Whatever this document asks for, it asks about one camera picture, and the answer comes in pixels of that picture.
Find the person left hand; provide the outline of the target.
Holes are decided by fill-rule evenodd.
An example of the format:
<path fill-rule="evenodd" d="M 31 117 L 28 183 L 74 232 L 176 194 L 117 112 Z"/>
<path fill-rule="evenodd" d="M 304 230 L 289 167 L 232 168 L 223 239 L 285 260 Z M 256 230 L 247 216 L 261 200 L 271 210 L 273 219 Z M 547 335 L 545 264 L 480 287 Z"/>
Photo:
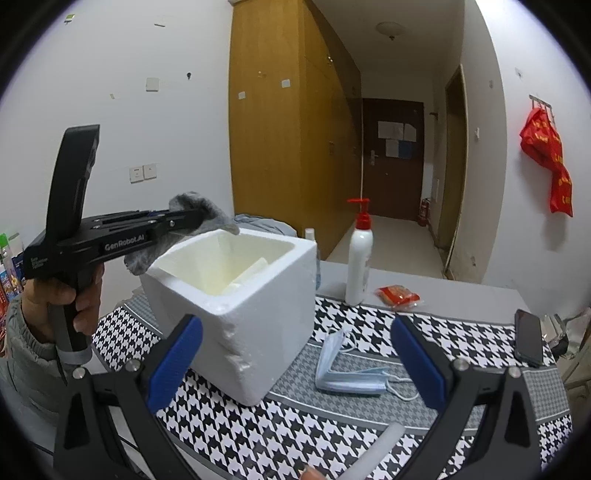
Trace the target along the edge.
<path fill-rule="evenodd" d="M 74 289 L 57 280 L 28 281 L 21 296 L 21 311 L 29 331 L 41 344 L 55 342 L 54 330 L 48 317 L 50 305 L 63 306 L 75 303 L 77 312 L 74 329 L 92 336 L 99 323 L 100 299 L 104 265 L 99 264 L 93 274 L 93 283 L 77 294 Z"/>

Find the person right hand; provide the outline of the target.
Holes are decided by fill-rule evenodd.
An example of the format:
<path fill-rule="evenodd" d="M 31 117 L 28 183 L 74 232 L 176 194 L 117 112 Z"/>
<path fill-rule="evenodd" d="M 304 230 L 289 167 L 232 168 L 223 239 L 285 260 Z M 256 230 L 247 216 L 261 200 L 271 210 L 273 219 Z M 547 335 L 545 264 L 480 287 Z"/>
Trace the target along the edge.
<path fill-rule="evenodd" d="M 325 480 L 325 476 L 318 472 L 317 469 L 307 466 L 304 468 L 304 471 L 301 472 L 301 480 Z"/>

